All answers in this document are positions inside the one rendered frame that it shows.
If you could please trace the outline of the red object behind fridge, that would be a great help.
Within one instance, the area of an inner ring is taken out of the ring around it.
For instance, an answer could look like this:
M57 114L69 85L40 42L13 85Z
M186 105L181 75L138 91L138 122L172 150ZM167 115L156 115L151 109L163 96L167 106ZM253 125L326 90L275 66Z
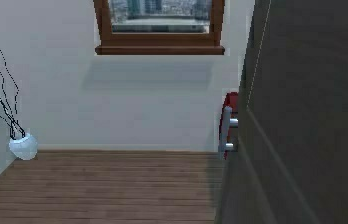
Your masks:
M223 108L225 106L230 106L233 109L233 114L237 111L237 100L238 100L238 93L237 92L229 92L226 94L224 103L222 105L221 115ZM224 160L227 159L227 155L229 152L225 152L223 154L220 154Z

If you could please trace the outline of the brown wooden framed window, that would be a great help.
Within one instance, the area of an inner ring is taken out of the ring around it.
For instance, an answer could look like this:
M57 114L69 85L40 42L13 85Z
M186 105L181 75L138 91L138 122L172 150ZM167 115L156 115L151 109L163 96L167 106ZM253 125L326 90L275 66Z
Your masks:
M211 21L207 34L140 33L112 31L107 0L93 0L100 44L98 55L223 55L221 45L225 0L212 0Z

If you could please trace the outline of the dark grey fridge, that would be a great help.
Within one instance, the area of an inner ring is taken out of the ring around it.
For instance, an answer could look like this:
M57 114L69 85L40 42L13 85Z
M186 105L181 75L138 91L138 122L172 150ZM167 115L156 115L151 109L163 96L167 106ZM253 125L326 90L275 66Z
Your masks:
M348 0L256 0L215 224L348 224Z

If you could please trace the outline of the pale blue round vase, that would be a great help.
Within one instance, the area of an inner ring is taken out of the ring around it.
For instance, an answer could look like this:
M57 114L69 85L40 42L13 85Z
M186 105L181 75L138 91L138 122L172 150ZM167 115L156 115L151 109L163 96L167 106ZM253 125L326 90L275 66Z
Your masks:
M21 139L9 141L10 151L22 160L32 160L37 155L38 142L30 133L26 133Z

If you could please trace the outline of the black bare twigs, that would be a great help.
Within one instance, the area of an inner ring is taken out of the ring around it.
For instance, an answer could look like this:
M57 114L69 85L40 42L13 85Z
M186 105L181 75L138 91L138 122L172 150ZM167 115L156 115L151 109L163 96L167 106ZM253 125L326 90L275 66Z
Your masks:
M4 123L9 127L10 139L19 140L26 136L26 131L17 119L17 116L19 114L19 86L8 68L6 57L1 48L0 56L2 58L4 66L4 71L0 69L0 106L3 110L3 113L0 114L0 119L2 119ZM13 105L10 104L9 97L6 91L6 85L8 84L8 81L11 81L14 86Z

